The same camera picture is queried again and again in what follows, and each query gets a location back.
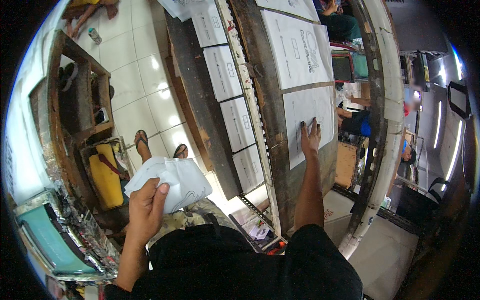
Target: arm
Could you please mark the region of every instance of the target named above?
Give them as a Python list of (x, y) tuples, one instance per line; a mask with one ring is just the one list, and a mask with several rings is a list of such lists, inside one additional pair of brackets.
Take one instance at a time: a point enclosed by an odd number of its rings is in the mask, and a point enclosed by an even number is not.
[(93, 12), (95, 11), (95, 9), (97, 7), (98, 7), (98, 4), (95, 4), (95, 5), (92, 4), (86, 9), (86, 11), (83, 13), (83, 15), (78, 20), (77, 25), (75, 26), (75, 29), (73, 30), (73, 33), (72, 33), (72, 36), (71, 36), (72, 38), (77, 37), (78, 30), (80, 30), (80, 27), (85, 23), (86, 20), (88, 20), (88, 18), (90, 18), (90, 16), (93, 14)]
[(338, 10), (338, 4), (335, 4), (335, 0), (330, 2), (326, 11), (323, 11), (322, 15), (329, 16)]
[(301, 123), (301, 148), (307, 160), (307, 168), (295, 206), (295, 231), (307, 224), (324, 226), (324, 202), (318, 160), (320, 136), (320, 125), (316, 118), (313, 119), (310, 135), (305, 122)]
[(148, 269), (145, 245), (162, 224), (163, 207), (169, 185), (160, 178), (149, 179), (144, 186), (130, 195), (130, 223), (120, 257), (117, 286), (131, 292), (133, 285)]

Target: red shirt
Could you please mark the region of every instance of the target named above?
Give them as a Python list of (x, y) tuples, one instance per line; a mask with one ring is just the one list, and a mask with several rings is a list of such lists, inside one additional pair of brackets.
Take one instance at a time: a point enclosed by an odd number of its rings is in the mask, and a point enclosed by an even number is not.
[(405, 117), (408, 116), (408, 114), (410, 113), (410, 111), (408, 110), (408, 105), (405, 103), (405, 101), (403, 102), (403, 111), (404, 111)]

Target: fingers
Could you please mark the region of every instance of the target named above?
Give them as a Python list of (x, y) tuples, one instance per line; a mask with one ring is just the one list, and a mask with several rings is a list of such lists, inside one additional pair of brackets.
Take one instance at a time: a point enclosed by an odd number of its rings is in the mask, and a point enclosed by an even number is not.
[(165, 199), (167, 198), (170, 185), (168, 183), (162, 183), (157, 188), (155, 195), (153, 196), (152, 214), (154, 216), (163, 215), (163, 207), (165, 206)]
[(310, 136), (317, 134), (317, 118), (313, 118), (312, 129), (310, 130)]
[(158, 185), (158, 182), (160, 181), (160, 178), (150, 178), (145, 182), (143, 187), (137, 191), (136, 196), (140, 200), (144, 200), (145, 204), (150, 204), (152, 202), (152, 198), (155, 195), (156, 192), (156, 186)]
[(320, 137), (322, 135), (322, 131), (320, 130), (320, 124), (317, 124), (317, 136)]
[(302, 137), (308, 137), (307, 124), (304, 121), (300, 123), (300, 129)]

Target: white tile floor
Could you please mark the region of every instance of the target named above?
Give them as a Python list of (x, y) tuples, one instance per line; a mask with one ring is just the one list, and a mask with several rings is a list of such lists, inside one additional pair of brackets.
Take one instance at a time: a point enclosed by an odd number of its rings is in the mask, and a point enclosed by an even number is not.
[[(88, 35), (90, 27), (102, 38), (100, 45)], [(115, 88), (111, 101), (114, 134), (123, 136), (134, 172), (142, 165), (142, 159), (133, 140), (137, 130), (143, 129), (154, 156), (172, 157), (179, 144), (188, 146), (189, 157), (212, 185), (213, 193), (208, 198), (224, 213), (248, 211), (238, 198), (230, 201), (225, 198), (215, 173), (207, 172), (199, 155), (165, 71), (167, 25), (164, 10), (157, 1), (120, 0), (119, 13), (112, 20), (108, 20), (105, 8), (98, 9), (80, 28), (76, 42), (111, 73), (110, 84)], [(63, 57), (61, 65), (69, 62)], [(263, 201), (266, 195), (263, 190), (257, 189), (249, 199), (255, 204)]]

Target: wooden table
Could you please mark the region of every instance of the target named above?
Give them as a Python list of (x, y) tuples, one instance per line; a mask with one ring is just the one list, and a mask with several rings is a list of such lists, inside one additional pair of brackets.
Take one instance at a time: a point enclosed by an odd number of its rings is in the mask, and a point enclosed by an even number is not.
[[(287, 128), (282, 95), (294, 91), (321, 86), (333, 86), (333, 82), (309, 84), (280, 90), (274, 58), (266, 29), (255, 0), (230, 1), (244, 54), (251, 64), (250, 76), (254, 78), (260, 113), (269, 148), (273, 185), (282, 232), (293, 226), (296, 197), (305, 172), (305, 161), (290, 170)], [(231, 159), (231, 148), (223, 123), (220, 107), (213, 95), (210, 76), (191, 20), (180, 22), (166, 13), (170, 41), (179, 65), (188, 100), (203, 136), (203, 143), (210, 155), (219, 183), (226, 197), (241, 192), (238, 176)], [(335, 182), (337, 140), (319, 151), (321, 181), (326, 194)]]
[[(278, 85), (276, 68), (264, 26), (260, 7), (255, 0), (230, 1), (234, 18), (237, 20), (237, 30), (243, 42), (244, 52), (248, 62), (253, 66), (255, 74), (254, 87), (260, 106), (260, 113), (264, 122), (266, 143), (270, 149), (273, 183), (275, 186), (278, 212), (282, 232), (293, 226), (296, 197), (300, 191), (306, 162), (290, 170), (288, 157), (287, 125), (283, 106), (283, 94), (296, 92), (315, 87), (334, 85), (317, 83), (297, 86), (281, 90)], [(321, 181), (325, 195), (335, 182), (337, 140), (334, 138), (319, 151)]]

